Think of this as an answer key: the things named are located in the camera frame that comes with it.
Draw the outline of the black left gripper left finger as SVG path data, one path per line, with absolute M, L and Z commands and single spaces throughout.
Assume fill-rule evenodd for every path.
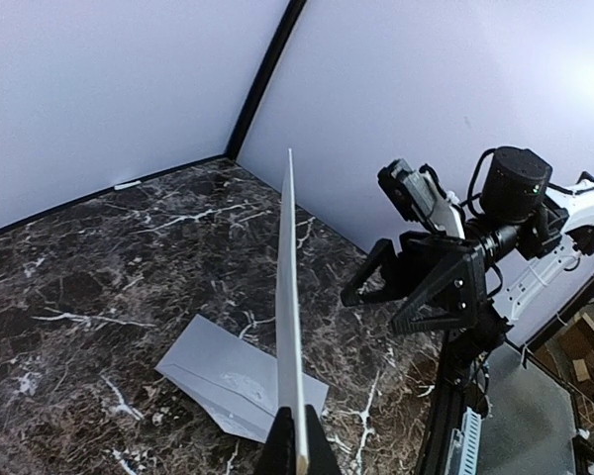
M 260 457 L 254 467 L 255 475 L 295 475 L 295 426 L 289 407 L 281 407 L 273 420 Z

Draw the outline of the cream lined letter paper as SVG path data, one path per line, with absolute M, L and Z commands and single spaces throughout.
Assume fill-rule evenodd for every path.
M 289 153 L 281 192 L 275 291 L 278 406 L 288 408 L 294 426 L 295 472 L 309 468 L 301 328 L 297 288 L 293 154 Z

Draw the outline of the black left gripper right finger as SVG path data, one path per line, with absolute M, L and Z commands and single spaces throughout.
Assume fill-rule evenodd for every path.
M 341 475 L 342 472 L 337 458 L 312 405 L 306 406 L 306 429 L 309 449 L 307 474 Z

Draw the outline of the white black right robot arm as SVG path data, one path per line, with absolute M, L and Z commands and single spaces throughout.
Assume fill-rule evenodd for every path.
M 445 332 L 447 376 L 474 380 L 539 293 L 594 253 L 594 177 L 582 173 L 561 187 L 551 174 L 527 148 L 490 148 L 458 199 L 430 166 L 391 162 L 379 186 L 420 229 L 380 239 L 342 302 L 398 302 L 393 333 Z

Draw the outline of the grey paper envelope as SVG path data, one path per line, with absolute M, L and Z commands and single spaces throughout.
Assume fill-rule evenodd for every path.
M 195 316 L 156 370 L 235 436 L 265 442 L 279 408 L 274 356 L 201 315 Z

